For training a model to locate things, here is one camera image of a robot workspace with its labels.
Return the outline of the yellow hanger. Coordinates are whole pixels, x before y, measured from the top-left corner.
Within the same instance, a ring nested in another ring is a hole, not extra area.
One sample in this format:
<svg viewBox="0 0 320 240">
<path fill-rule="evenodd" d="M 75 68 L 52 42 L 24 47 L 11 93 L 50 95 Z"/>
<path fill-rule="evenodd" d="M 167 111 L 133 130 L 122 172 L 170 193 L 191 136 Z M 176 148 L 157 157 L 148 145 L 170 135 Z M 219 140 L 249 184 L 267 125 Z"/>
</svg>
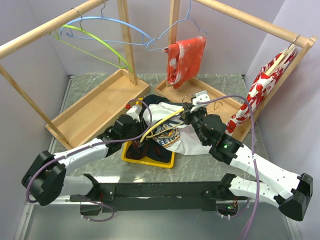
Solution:
<svg viewBox="0 0 320 240">
<path fill-rule="evenodd" d="M 191 101 L 182 103 L 181 109 L 164 117 L 162 120 L 158 121 L 155 125 L 152 125 L 150 129 L 147 130 L 147 132 L 144 133 L 144 135 L 141 137 L 140 142 L 143 142 L 144 140 L 152 139 L 153 137 L 155 137 L 157 135 L 154 132 L 156 127 L 160 126 L 162 123 L 166 122 L 167 120 L 170 120 L 171 118 L 182 116 L 183 117 L 182 123 L 184 124 L 184 106 L 192 107 Z M 211 146 L 211 145 L 217 145 L 219 143 L 219 141 L 223 138 L 223 135 L 225 134 L 226 128 L 227 128 L 226 124 L 223 123 L 219 115 L 209 114 L 207 111 L 207 115 L 203 119 L 201 128 L 194 131 L 203 146 Z"/>
</svg>

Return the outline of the white graphic tank top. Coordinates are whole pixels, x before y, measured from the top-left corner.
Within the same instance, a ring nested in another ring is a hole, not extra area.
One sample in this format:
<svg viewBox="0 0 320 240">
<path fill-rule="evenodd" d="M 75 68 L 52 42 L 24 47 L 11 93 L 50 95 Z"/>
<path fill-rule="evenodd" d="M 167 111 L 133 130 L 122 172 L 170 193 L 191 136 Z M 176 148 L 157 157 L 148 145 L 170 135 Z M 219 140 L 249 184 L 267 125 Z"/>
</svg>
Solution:
<svg viewBox="0 0 320 240">
<path fill-rule="evenodd" d="M 149 109 L 151 112 L 143 110 L 142 117 L 146 124 L 155 125 L 181 108 L 181 103 L 160 102 L 158 104 L 150 104 Z M 181 115 L 175 116 L 157 126 L 154 133 L 157 135 L 152 139 L 174 153 L 190 156 L 207 155 L 211 148 L 210 146 L 202 145 L 193 127 L 183 124 Z"/>
</svg>

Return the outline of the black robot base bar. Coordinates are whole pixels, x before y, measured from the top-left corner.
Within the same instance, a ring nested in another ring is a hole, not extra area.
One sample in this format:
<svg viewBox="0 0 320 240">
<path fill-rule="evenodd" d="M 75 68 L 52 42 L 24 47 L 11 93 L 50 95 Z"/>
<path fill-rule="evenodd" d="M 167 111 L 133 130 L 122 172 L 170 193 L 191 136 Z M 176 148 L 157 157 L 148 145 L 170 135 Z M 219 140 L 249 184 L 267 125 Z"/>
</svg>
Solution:
<svg viewBox="0 0 320 240">
<path fill-rule="evenodd" d="M 217 202 L 246 200 L 218 181 L 101 183 L 87 197 L 119 211 L 215 211 Z"/>
</svg>

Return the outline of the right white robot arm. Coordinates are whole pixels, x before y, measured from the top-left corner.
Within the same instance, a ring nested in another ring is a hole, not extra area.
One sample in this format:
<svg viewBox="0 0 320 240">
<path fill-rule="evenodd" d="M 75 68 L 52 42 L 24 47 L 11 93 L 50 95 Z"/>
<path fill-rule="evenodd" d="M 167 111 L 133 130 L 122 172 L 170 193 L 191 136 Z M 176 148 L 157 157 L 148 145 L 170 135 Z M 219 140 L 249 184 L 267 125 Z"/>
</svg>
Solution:
<svg viewBox="0 0 320 240">
<path fill-rule="evenodd" d="M 313 195 L 313 178 L 309 174 L 287 171 L 252 153 L 241 141 L 227 135 L 220 116 L 208 114 L 205 107 L 185 103 L 183 109 L 184 123 L 192 126 L 214 159 L 257 178 L 250 181 L 227 173 L 219 183 L 222 198 L 258 196 L 259 201 L 277 207 L 286 217 L 299 222 L 304 219 Z"/>
</svg>

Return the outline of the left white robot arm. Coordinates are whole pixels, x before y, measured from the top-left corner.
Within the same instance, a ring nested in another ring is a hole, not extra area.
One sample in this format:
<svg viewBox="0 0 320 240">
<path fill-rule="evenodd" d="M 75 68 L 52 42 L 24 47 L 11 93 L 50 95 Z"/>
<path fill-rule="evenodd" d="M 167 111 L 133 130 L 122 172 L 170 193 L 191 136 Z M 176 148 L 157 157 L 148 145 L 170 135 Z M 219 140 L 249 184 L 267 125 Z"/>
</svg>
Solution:
<svg viewBox="0 0 320 240">
<path fill-rule="evenodd" d="M 71 177 L 70 174 L 83 165 L 114 154 L 124 142 L 141 137 L 147 128 L 142 117 L 122 114 L 113 125 L 86 144 L 63 152 L 42 151 L 21 180 L 27 201 L 46 206 L 67 195 L 96 200 L 100 195 L 99 183 L 89 175 Z"/>
</svg>

